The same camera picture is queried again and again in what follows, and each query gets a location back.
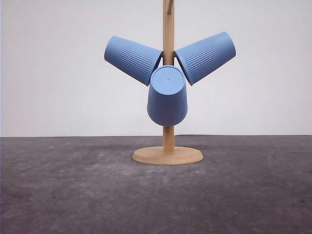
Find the blue cup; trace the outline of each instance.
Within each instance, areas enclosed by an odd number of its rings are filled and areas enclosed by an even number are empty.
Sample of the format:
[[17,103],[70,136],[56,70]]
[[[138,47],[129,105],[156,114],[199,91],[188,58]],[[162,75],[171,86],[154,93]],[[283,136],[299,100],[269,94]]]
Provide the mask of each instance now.
[[104,59],[146,86],[158,67],[162,51],[119,37],[108,42]]
[[190,85],[234,58],[234,44],[226,32],[198,41],[175,51]]
[[152,121],[162,126],[177,125],[185,118],[186,82],[179,68],[166,65],[152,73],[147,113]]

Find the wooden pole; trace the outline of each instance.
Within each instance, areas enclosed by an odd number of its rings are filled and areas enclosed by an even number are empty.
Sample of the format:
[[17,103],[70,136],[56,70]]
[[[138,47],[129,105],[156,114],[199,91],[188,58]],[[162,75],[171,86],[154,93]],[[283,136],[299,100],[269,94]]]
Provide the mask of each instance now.
[[[163,0],[163,65],[174,65],[175,50],[175,3]],[[175,149],[175,127],[163,127],[163,151],[171,153]]]

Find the round wooden base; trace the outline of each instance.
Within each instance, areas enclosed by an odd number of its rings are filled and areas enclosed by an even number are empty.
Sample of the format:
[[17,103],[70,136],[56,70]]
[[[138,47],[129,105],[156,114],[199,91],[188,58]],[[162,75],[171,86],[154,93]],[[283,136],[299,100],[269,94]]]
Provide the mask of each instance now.
[[153,146],[136,150],[132,158],[154,165],[182,165],[201,161],[203,154],[197,149],[179,146],[175,146],[172,153],[164,153],[162,146]]

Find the blue plastic cup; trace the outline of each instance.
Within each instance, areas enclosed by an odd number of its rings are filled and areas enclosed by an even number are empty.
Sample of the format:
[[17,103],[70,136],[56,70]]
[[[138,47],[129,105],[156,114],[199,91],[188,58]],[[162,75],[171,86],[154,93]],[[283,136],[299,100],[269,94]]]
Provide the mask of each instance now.
[[104,59],[148,86],[151,74],[159,65],[161,53],[160,50],[114,36],[106,46]]
[[147,113],[152,121],[162,126],[177,125],[185,118],[186,82],[179,68],[166,65],[152,73]]
[[198,41],[175,51],[190,85],[234,58],[234,44],[226,32]]

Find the ribbed texture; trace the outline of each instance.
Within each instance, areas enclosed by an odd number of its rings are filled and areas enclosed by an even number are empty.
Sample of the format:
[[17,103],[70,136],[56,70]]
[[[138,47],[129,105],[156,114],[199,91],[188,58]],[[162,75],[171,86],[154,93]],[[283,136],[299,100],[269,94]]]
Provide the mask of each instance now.
[[183,100],[177,107],[176,119],[184,119],[187,113],[187,102]]
[[194,52],[185,58],[186,69],[194,77],[206,76],[213,68],[210,68],[219,59],[217,48],[209,46]]
[[133,48],[124,48],[120,53],[119,62],[133,70],[135,76],[147,76],[153,71],[153,58]]
[[151,118],[155,118],[154,113],[156,112],[154,111],[154,106],[155,105],[154,105],[153,99],[151,99],[149,96],[148,102],[147,102],[147,113],[151,116]]

